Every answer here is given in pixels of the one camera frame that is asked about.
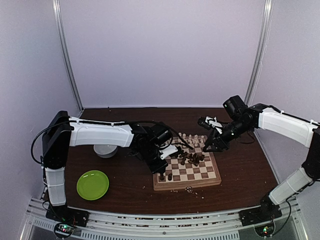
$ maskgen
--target wooden chessboard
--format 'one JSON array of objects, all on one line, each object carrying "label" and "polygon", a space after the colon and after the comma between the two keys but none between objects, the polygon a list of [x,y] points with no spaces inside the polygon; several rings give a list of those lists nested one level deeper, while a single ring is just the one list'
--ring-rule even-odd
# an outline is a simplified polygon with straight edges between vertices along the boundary
[{"label": "wooden chessboard", "polygon": [[[197,153],[199,156],[204,155],[204,160],[200,161],[198,166],[195,166],[188,163],[189,159],[187,158],[185,164],[181,165],[182,158],[180,155],[178,157],[167,157],[165,160],[168,166],[165,169],[164,179],[161,180],[159,173],[154,174],[153,189],[155,191],[162,191],[219,185],[221,177],[214,154],[212,152],[202,152],[206,139],[206,136],[186,136],[185,140],[193,147],[193,150],[181,145],[182,150],[188,154]],[[181,140],[178,137],[174,137],[172,143],[181,143]],[[172,174],[172,180],[170,181],[168,180],[169,174]]]}]

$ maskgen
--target green plate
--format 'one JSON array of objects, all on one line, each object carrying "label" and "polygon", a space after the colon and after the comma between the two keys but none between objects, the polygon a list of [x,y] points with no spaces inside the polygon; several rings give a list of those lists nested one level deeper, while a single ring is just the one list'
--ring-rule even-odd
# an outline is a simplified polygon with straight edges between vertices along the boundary
[{"label": "green plate", "polygon": [[102,171],[92,170],[84,173],[76,184],[76,190],[85,200],[97,200],[106,194],[109,179]]}]

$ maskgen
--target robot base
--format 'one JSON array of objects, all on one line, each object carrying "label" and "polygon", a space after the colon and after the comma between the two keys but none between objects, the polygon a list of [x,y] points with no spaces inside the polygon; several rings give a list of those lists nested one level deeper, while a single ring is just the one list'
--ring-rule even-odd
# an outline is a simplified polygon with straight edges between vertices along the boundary
[{"label": "robot base", "polygon": [[281,210],[277,207],[266,214],[261,211],[261,207],[259,206],[247,210],[242,210],[239,212],[239,216],[242,226],[245,227],[252,224],[259,224],[270,221],[272,220],[272,218],[280,218],[282,216],[282,213]]},{"label": "robot base", "polygon": [[[69,224],[69,225],[75,225],[75,226],[79,226],[79,227],[86,227],[87,226],[89,212],[83,211],[83,210],[78,210],[78,209],[72,209],[72,208],[67,208],[67,210],[68,210],[68,214],[70,216],[74,216],[74,219],[70,218],[66,221],[63,221],[63,223]],[[61,222],[61,219],[57,217],[57,215],[55,214],[55,212],[52,211],[52,209],[49,209],[46,212],[45,217],[47,219],[52,219],[54,221]]]}]

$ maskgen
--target chessboard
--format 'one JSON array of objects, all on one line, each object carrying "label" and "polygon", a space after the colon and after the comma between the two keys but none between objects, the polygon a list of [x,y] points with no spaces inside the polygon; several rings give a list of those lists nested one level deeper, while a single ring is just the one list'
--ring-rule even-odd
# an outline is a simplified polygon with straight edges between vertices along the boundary
[{"label": "chessboard", "polygon": [[[168,166],[165,169],[164,176],[160,173],[153,175],[153,189],[155,191],[185,189],[186,187],[200,188],[221,183],[221,177],[212,152],[203,152],[206,136],[189,135],[179,133],[180,136],[191,146],[189,149],[184,145],[179,145],[182,141],[174,137],[172,144],[180,146],[184,153],[175,156],[168,156],[165,160]],[[196,154],[201,160],[195,164],[189,158],[190,154]]]}]

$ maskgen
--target chess piece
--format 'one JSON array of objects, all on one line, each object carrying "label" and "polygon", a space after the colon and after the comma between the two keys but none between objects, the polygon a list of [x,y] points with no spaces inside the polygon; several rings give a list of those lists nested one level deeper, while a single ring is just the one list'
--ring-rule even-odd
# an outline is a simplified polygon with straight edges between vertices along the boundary
[{"label": "chess piece", "polygon": [[198,167],[199,163],[198,162],[194,162],[192,160],[188,160],[188,163],[195,165],[196,167]]},{"label": "chess piece", "polygon": [[180,158],[182,158],[181,165],[185,165],[187,157],[188,157],[188,153],[187,152],[184,152],[184,153],[182,153],[180,155]]},{"label": "chess piece", "polygon": [[205,160],[205,155],[201,155],[201,156],[199,156],[199,161],[204,161]]}]

